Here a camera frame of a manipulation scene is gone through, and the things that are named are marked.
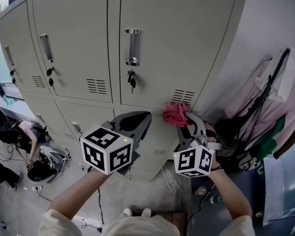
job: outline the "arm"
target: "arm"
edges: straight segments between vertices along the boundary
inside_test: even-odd
[[[49,209],[57,210],[71,220],[108,177],[95,169],[91,170],[58,195],[50,204]]]
[[[33,132],[29,128],[26,129],[26,134],[31,139],[31,149],[30,149],[30,154],[28,156],[28,159],[32,160],[36,146],[37,146],[37,138],[35,137],[35,135],[33,134]]]
[[[219,164],[214,159],[212,168],[218,166]],[[213,171],[209,177],[220,192],[223,202],[233,219],[244,215],[251,217],[252,210],[247,198],[224,171]]]

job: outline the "black and white pattern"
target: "black and white pattern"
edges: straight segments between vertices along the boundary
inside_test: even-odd
[[[200,177],[200,176],[204,176],[204,174],[202,174],[200,172],[197,172],[197,171],[184,172],[184,173],[181,173],[181,174],[184,174],[187,177]]]
[[[85,159],[91,165],[100,170],[105,171],[104,154],[103,152],[83,143]]]
[[[209,172],[211,160],[212,160],[212,154],[207,152],[205,149],[203,149],[201,154],[199,169]]]
[[[100,146],[103,149],[106,149],[119,137],[120,135],[117,135],[109,130],[99,128],[90,135],[86,136],[85,139]]]
[[[130,150],[131,144],[127,144],[126,146],[110,153],[110,171],[113,171],[130,162]]]
[[[180,153],[178,170],[189,170],[195,167],[196,149]]]

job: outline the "green cloth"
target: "green cloth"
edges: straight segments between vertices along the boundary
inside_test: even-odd
[[[272,153],[276,148],[277,143],[273,137],[282,131],[285,125],[285,115],[277,120],[276,125],[268,132],[264,133],[250,148],[250,156],[256,157],[257,162],[264,159],[267,155]]]

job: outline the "box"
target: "box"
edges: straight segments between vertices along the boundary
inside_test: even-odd
[[[109,175],[131,163],[133,140],[95,125],[81,137],[83,159]]]
[[[200,145],[174,153],[175,171],[186,177],[210,174],[214,150]]]

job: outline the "bottle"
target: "bottle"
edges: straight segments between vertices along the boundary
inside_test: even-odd
[[[209,201],[211,204],[219,204],[223,202],[223,199],[221,195],[216,195],[216,196],[210,197]]]

